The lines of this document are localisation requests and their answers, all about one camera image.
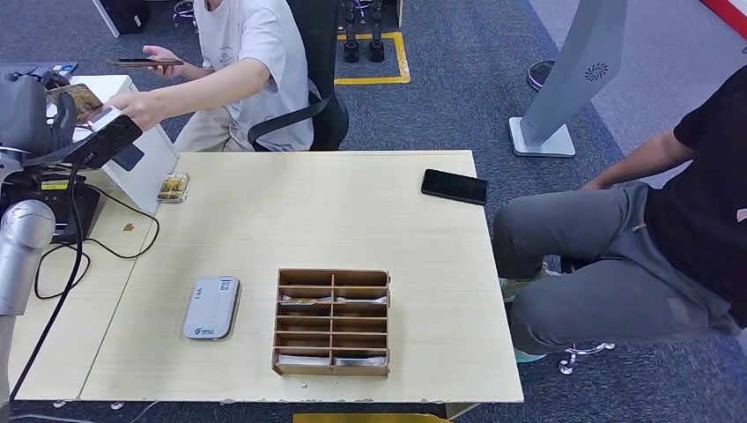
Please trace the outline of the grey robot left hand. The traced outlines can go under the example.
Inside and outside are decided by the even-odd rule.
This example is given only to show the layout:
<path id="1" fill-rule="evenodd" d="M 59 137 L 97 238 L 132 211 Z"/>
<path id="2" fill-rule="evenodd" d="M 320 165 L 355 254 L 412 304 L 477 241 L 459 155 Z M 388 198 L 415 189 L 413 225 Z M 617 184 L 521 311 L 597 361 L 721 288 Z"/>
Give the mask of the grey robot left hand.
<path id="1" fill-rule="evenodd" d="M 29 75 L 1 76 L 1 145 L 44 156 L 73 143 L 78 111 L 68 93 L 55 100 L 57 113 L 47 123 L 47 90 Z"/>

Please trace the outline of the person's left hand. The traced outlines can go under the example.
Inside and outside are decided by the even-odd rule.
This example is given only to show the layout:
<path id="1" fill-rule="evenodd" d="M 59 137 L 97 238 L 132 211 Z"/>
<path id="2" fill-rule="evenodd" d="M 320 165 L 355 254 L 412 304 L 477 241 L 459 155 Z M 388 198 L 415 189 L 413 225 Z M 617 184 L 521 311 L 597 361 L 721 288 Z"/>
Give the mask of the person's left hand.
<path id="1" fill-rule="evenodd" d="M 137 127 L 146 132 L 168 118 L 167 106 L 157 90 L 149 92 L 123 92 L 112 96 L 105 107 L 116 108 L 128 116 Z"/>

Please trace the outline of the person's right hand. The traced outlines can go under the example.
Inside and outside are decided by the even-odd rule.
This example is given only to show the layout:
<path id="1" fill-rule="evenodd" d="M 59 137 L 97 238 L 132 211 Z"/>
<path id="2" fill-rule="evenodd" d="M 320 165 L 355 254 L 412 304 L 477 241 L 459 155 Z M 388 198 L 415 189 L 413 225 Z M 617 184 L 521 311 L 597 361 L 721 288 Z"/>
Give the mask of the person's right hand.
<path id="1" fill-rule="evenodd" d="M 165 65 L 150 66 L 150 71 L 163 78 L 175 78 L 181 75 L 184 62 L 171 50 L 161 46 L 143 45 L 143 53 L 153 61 L 169 62 Z"/>

